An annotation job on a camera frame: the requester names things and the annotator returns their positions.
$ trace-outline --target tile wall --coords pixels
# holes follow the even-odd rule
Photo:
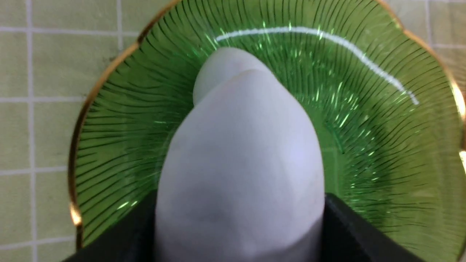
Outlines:
[[[0,1],[0,262],[59,262],[73,253],[73,124],[100,73],[167,2]],[[388,2],[466,91],[466,0]]]

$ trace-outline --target black holder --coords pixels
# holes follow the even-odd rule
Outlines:
[[[155,262],[156,198],[152,191],[121,221],[64,262]],[[332,194],[325,197],[321,261],[423,262]]]

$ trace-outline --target gold rim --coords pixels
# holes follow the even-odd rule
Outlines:
[[[84,231],[83,226],[82,226],[81,211],[77,204],[77,193],[76,193],[76,182],[75,182],[76,155],[77,155],[77,150],[79,146],[79,138],[81,136],[82,127],[86,120],[89,108],[93,104],[94,100],[97,97],[97,94],[100,91],[100,88],[103,87],[103,85],[109,78],[110,74],[113,73],[113,71],[115,71],[115,69],[118,67],[118,65],[120,65],[120,63],[122,63],[128,56],[130,56],[134,51],[136,51],[139,48],[140,44],[143,42],[144,38],[147,36],[147,34],[149,33],[153,25],[157,23],[166,12],[168,12],[170,9],[172,9],[176,4],[178,4],[181,1],[182,0],[171,0],[171,2],[167,4],[165,8],[163,8],[160,12],[158,12],[158,14],[154,17],[154,19],[152,19],[150,23],[144,28],[144,30],[141,32],[141,34],[137,38],[137,41],[133,43],[129,48],[127,48],[120,56],[118,56],[108,66],[108,68],[104,71],[104,73],[99,78],[95,86],[92,88],[91,92],[88,94],[86,101],[84,102],[84,105],[79,113],[79,117],[78,117],[78,120],[76,121],[75,129],[73,132],[73,137],[71,140],[71,147],[69,151],[69,160],[68,160],[68,191],[69,191],[69,197],[71,201],[69,206],[70,206],[71,219],[73,221],[73,224],[76,227],[76,250],[80,250],[83,248],[83,231]],[[466,139],[465,139],[465,134],[464,134],[465,125],[466,125],[466,105],[465,105],[465,101],[461,93],[461,90],[459,89],[453,77],[453,73],[442,62],[442,60],[435,53],[435,51],[428,44],[424,42],[424,40],[420,39],[419,37],[417,37],[415,34],[407,30],[403,26],[401,20],[396,16],[396,14],[392,11],[391,7],[387,3],[385,3],[383,0],[374,0],[374,1],[378,2],[389,13],[389,15],[398,25],[398,27],[402,30],[403,34],[405,34],[409,39],[419,44],[431,56],[433,56],[440,64],[440,67],[443,69],[443,72],[445,73],[446,77],[448,78],[450,82],[450,86],[452,88],[456,106],[458,108],[459,116],[463,122],[462,130],[461,130],[461,132],[463,133],[463,141],[461,142],[461,146],[462,148],[466,149]],[[463,249],[462,249],[461,254],[463,254],[465,248],[466,248],[466,242],[463,244]]]

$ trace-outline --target green glass plate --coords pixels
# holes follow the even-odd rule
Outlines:
[[[82,110],[69,181],[78,246],[157,188],[200,67],[220,47],[262,60],[309,114],[326,191],[429,262],[466,234],[464,102],[437,59],[375,0],[173,2]]]

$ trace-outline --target light green tile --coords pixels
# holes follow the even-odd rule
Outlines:
[[[31,240],[30,188],[29,174],[0,176],[0,245]]]
[[[36,175],[37,238],[73,235],[66,172]]]
[[[122,0],[123,31],[140,32],[171,0]]]
[[[123,37],[123,48],[127,49],[133,43],[135,43],[136,40],[137,40],[137,37],[135,37],[135,36],[125,36],[125,37]]]
[[[453,72],[461,91],[466,93],[466,48],[436,48],[435,51]]]
[[[0,170],[29,168],[27,103],[0,103]]]
[[[0,250],[0,262],[30,262],[32,261],[31,247]]]
[[[27,96],[26,33],[0,32],[0,50],[0,97]]]
[[[34,0],[33,24],[39,28],[117,29],[115,0]]]
[[[424,1],[389,0],[386,2],[406,29],[413,32],[424,41],[428,40]]]
[[[0,27],[26,26],[26,1],[0,1]]]
[[[34,34],[34,94],[85,97],[117,55],[113,36]]]
[[[73,241],[43,244],[37,247],[37,262],[61,262],[75,252]]]
[[[434,44],[466,45],[466,2],[430,1]]]
[[[63,166],[81,103],[34,105],[35,161],[37,167]]]

